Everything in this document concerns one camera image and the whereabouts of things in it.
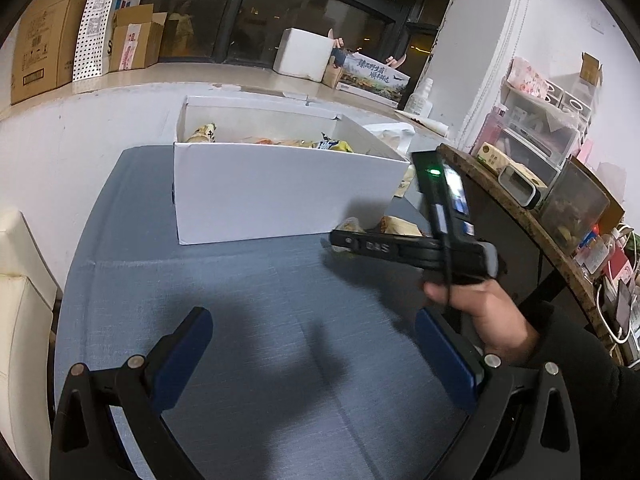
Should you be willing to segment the person's right hand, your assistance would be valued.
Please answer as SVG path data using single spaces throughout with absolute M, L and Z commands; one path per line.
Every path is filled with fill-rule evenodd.
M 426 282 L 423 290 L 438 304 L 468 314 L 485 351 L 503 362 L 524 364 L 534 351 L 539 334 L 496 281 L 450 287 Z

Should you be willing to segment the person's dark-sleeved forearm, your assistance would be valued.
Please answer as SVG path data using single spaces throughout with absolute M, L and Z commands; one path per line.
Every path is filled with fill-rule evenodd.
M 583 479 L 639 477 L 639 373 L 614 363 L 601 341 L 562 310 L 541 302 L 521 312 L 539 334 L 532 367 L 555 363 L 577 430 Z

